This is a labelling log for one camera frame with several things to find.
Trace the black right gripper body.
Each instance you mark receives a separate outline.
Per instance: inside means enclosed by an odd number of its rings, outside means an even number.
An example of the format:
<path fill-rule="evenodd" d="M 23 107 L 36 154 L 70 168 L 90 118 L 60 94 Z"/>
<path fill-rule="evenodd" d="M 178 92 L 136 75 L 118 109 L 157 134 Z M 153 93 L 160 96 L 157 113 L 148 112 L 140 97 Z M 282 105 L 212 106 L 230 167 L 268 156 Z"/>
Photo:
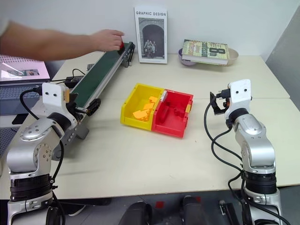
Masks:
<path fill-rule="evenodd" d="M 226 108 L 226 110 L 229 108 L 230 105 L 230 94 L 217 94 L 217 98 L 224 100 L 223 102 L 223 108 Z"/>

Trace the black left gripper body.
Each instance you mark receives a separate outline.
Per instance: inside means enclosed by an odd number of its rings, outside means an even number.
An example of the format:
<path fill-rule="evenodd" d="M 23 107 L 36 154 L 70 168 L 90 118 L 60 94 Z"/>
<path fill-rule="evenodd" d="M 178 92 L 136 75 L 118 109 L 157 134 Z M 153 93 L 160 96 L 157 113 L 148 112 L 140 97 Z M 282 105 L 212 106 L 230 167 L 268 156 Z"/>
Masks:
<path fill-rule="evenodd" d="M 83 119 L 83 114 L 87 113 L 87 108 L 77 106 L 75 101 L 66 103 L 66 107 L 68 112 L 75 117 L 77 122 L 80 122 Z"/>

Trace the person's bare hand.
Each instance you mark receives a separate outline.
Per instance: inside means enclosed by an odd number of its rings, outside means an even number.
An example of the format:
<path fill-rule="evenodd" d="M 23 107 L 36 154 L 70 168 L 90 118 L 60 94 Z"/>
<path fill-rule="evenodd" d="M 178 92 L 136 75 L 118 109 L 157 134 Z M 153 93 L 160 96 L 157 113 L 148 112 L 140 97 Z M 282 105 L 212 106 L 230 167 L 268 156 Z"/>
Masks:
<path fill-rule="evenodd" d="M 94 50 L 110 52 L 119 51 L 123 46 L 124 33 L 119 30 L 100 30 L 90 35 L 90 42 Z"/>

